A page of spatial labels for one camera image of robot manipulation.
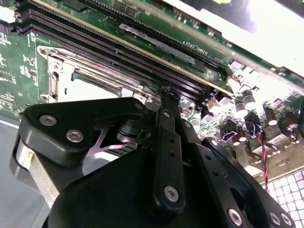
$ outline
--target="motherboard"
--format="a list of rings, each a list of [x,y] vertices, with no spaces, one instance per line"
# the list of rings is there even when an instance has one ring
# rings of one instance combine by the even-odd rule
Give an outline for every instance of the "motherboard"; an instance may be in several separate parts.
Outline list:
[[[180,96],[182,118],[259,165],[302,139],[300,75],[276,67],[160,0],[0,1],[0,114],[27,106]]]

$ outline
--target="screw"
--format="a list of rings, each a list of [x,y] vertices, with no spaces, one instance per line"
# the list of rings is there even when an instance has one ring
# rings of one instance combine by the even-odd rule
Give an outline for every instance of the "screw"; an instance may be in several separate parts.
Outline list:
[[[277,224],[277,225],[280,225],[280,224],[281,224],[279,218],[278,218],[274,213],[269,212],[269,216],[270,216],[271,220],[272,220],[275,224]]]
[[[49,67],[50,67],[53,71],[59,69],[59,66],[60,66],[59,63],[57,63],[57,62],[51,62],[51,63],[49,64]]]
[[[170,117],[171,115],[167,112],[163,112],[163,114],[166,116],[166,117]]]
[[[217,141],[215,141],[215,140],[211,140],[211,143],[212,143],[213,145],[215,145],[215,146],[218,145]]]
[[[43,55],[46,55],[46,54],[47,54],[47,51],[46,51],[45,49],[40,48],[39,51],[40,51],[40,53],[43,54]]]
[[[236,210],[233,209],[228,209],[228,215],[230,219],[233,221],[234,224],[236,224],[238,227],[240,227],[243,223],[242,218],[240,215],[237,213]]]
[[[281,216],[282,216],[284,222],[285,222],[287,225],[291,226],[292,223],[291,223],[289,217],[287,217],[285,214],[281,214]]]
[[[42,115],[39,118],[40,122],[45,126],[53,126],[57,124],[57,120],[52,115]]]
[[[166,198],[171,202],[177,202],[179,200],[179,193],[174,187],[168,185],[164,188],[163,191],[165,193]]]
[[[79,143],[79,142],[83,141],[84,136],[78,130],[69,130],[66,133],[66,138],[73,143]]]
[[[189,122],[185,121],[184,123],[186,127],[191,128],[191,124]]]

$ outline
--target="silver screw head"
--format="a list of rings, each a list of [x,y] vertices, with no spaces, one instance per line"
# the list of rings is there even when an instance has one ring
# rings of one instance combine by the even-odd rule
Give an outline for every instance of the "silver screw head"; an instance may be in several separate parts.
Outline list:
[[[232,208],[228,209],[228,215],[229,218],[233,221],[233,223],[236,224],[238,227],[243,224],[242,218],[236,210]]]
[[[164,188],[163,191],[165,193],[166,198],[171,202],[177,202],[179,200],[179,193],[174,187],[168,185]]]
[[[186,127],[191,128],[191,124],[189,122],[185,121],[184,123]]]
[[[66,133],[66,138],[73,143],[79,143],[79,142],[83,141],[84,136],[78,130],[69,130]]]
[[[48,114],[40,116],[39,121],[45,126],[54,126],[57,124],[57,119]]]
[[[281,214],[281,216],[282,216],[282,218],[283,218],[283,221],[287,224],[287,225],[289,225],[289,226],[291,226],[291,224],[292,224],[292,222],[291,222],[291,220],[289,219],[289,217],[287,217],[287,215],[285,215],[285,214]]]
[[[281,224],[281,221],[280,219],[273,213],[273,212],[269,212],[269,217],[271,218],[271,220],[277,224],[277,225],[280,225]]]
[[[170,117],[171,115],[167,112],[163,112],[163,114],[166,116],[166,117]]]
[[[213,145],[215,145],[215,146],[218,145],[217,141],[215,141],[215,140],[211,140],[211,143],[212,143]]]

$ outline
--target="white label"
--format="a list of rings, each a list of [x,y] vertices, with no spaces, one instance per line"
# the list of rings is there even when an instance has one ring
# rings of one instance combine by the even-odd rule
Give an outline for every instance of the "white label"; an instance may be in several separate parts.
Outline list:
[[[208,51],[206,51],[206,50],[200,48],[200,47],[197,46],[197,45],[194,45],[194,44],[192,44],[192,43],[190,43],[190,42],[188,42],[188,41],[184,41],[183,43],[184,43],[186,46],[188,46],[188,47],[190,47],[190,48],[192,48],[192,49],[194,49],[194,50],[197,50],[197,51],[200,52],[201,54],[208,55]]]

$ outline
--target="hole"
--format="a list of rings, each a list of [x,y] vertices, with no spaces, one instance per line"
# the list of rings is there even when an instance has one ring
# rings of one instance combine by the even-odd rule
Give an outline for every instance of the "hole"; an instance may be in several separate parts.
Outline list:
[[[212,171],[212,173],[213,173],[213,175],[216,176],[216,177],[219,176],[218,172],[216,172],[216,171]]]
[[[174,196],[174,191],[169,190],[169,191],[168,191],[168,193],[169,193],[169,195],[170,195],[171,197],[173,197],[173,196]]]
[[[173,158],[175,157],[175,153],[173,151],[169,151],[169,155]]]
[[[43,101],[47,101],[48,100],[48,95],[47,94],[40,94],[40,99]]]
[[[51,118],[51,117],[46,117],[46,118],[44,119],[44,121],[45,121],[46,123],[51,123],[51,122],[53,122],[53,118]]]

